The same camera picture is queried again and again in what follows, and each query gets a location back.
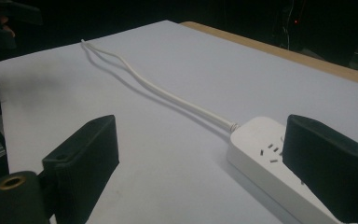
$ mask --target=white power strip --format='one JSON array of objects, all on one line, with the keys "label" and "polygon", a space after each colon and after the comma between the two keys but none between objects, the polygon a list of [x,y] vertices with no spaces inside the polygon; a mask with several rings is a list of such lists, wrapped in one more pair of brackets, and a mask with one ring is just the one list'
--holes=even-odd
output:
[{"label": "white power strip", "polygon": [[228,161],[302,223],[340,223],[282,162],[285,127],[257,117],[231,135]]}]

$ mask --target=table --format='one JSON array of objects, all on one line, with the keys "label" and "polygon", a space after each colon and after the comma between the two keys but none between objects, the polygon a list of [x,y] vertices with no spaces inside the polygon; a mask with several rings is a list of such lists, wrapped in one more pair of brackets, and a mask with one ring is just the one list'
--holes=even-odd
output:
[{"label": "table", "polygon": [[[356,82],[170,21],[92,43],[238,123],[298,114],[358,141]],[[115,59],[74,44],[0,62],[0,95],[11,172],[41,172],[87,121],[116,116],[120,165],[89,223],[297,223],[227,162],[228,132],[145,90]]]}]

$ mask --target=white table surface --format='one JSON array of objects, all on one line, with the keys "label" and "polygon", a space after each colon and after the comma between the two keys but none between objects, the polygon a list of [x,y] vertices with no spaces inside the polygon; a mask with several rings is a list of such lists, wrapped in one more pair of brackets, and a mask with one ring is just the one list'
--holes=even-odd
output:
[{"label": "white table surface", "polygon": [[[256,116],[285,124],[298,114],[358,142],[357,83],[169,21],[91,43],[240,124]],[[103,57],[74,44],[0,62],[11,172],[41,172],[41,160],[83,124],[113,114],[120,165],[89,223],[296,223],[228,163],[229,133]]]}]

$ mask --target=power cord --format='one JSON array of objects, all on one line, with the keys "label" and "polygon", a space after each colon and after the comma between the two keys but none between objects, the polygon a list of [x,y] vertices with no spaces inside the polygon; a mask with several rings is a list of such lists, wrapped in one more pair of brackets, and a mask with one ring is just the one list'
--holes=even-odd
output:
[{"label": "power cord", "polygon": [[240,127],[240,125],[236,122],[229,121],[221,116],[216,115],[215,113],[213,113],[207,109],[204,109],[198,105],[194,105],[194,104],[190,103],[189,101],[186,101],[186,100],[180,98],[179,96],[176,96],[176,95],[156,86],[155,84],[148,81],[146,78],[139,75],[123,57],[121,57],[115,53],[112,53],[112,52],[109,52],[109,51],[106,51],[103,49],[99,49],[99,48],[95,47],[93,44],[91,44],[90,42],[87,42],[83,39],[81,40],[81,42],[87,49],[90,49],[91,51],[101,52],[103,54],[106,54],[106,55],[109,55],[109,56],[119,59],[125,65],[125,67],[127,68],[127,71],[138,82],[140,82],[141,84],[146,86],[149,90],[156,93],[157,95],[159,95],[163,98],[166,98],[187,110],[190,110],[198,115],[201,115],[201,116],[205,117],[206,119],[213,121],[214,123],[216,123],[217,125],[219,125],[220,127],[224,128],[225,130],[227,130],[231,133],[233,133],[235,130],[237,130]]}]

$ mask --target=power outlet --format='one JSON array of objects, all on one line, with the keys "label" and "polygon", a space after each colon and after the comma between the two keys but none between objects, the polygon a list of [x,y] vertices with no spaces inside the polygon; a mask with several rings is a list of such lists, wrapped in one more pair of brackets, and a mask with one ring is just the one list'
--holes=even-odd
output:
[{"label": "power outlet", "polygon": [[302,223],[340,223],[282,162],[285,126],[257,117],[231,135],[228,161]]}]

